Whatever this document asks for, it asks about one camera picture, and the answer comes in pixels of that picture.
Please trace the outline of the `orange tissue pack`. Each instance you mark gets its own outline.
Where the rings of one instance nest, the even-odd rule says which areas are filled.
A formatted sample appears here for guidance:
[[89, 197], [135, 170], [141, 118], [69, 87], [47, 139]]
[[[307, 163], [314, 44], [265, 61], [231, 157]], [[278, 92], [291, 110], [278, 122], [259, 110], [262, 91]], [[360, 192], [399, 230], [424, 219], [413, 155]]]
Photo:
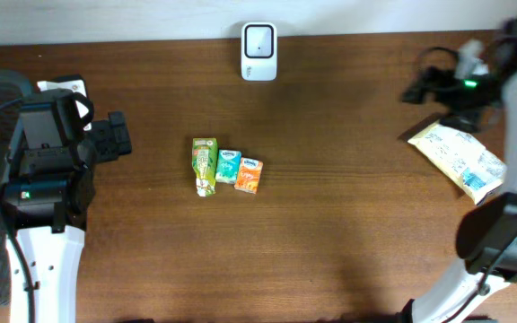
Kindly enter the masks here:
[[262, 170], [262, 161], [242, 157], [234, 187], [243, 192], [256, 194]]

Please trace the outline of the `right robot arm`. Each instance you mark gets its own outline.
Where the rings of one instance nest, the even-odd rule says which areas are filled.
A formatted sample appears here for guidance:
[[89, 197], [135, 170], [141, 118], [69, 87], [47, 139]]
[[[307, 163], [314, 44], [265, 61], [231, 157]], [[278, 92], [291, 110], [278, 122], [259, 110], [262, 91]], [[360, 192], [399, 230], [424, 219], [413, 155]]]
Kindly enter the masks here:
[[506, 170], [498, 196], [462, 219], [457, 259], [427, 293], [407, 302], [396, 322], [474, 322], [481, 303], [517, 284], [517, 16], [487, 48], [472, 40], [449, 53], [452, 69], [416, 62], [416, 78], [400, 99], [422, 104], [432, 94], [449, 110], [442, 124], [471, 134], [481, 131], [485, 109], [502, 109]]

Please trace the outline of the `teal tissue pack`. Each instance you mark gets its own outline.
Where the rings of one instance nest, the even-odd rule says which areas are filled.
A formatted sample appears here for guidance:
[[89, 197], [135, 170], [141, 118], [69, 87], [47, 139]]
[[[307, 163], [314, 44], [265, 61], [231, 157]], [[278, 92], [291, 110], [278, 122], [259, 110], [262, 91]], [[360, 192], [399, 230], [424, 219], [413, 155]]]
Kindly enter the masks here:
[[234, 184], [238, 177], [241, 162], [241, 152], [220, 150], [215, 171], [215, 180], [220, 183]]

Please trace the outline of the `green juice carton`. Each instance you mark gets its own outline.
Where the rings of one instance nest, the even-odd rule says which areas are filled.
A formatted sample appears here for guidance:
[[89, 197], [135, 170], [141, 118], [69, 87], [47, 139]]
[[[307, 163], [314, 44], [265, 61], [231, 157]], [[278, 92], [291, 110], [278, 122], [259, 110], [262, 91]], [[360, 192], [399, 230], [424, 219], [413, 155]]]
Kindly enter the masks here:
[[192, 167], [196, 174], [197, 194], [201, 197], [215, 193], [217, 159], [218, 144], [215, 138], [193, 139]]

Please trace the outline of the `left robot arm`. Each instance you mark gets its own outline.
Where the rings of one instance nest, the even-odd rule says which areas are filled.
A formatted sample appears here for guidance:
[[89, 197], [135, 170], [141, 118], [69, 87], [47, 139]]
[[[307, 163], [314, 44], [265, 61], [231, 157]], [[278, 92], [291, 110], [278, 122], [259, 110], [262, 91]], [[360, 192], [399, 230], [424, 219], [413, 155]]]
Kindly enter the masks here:
[[124, 114], [95, 120], [94, 112], [90, 99], [68, 89], [20, 100], [0, 186], [12, 322], [75, 320], [95, 168], [132, 151]]

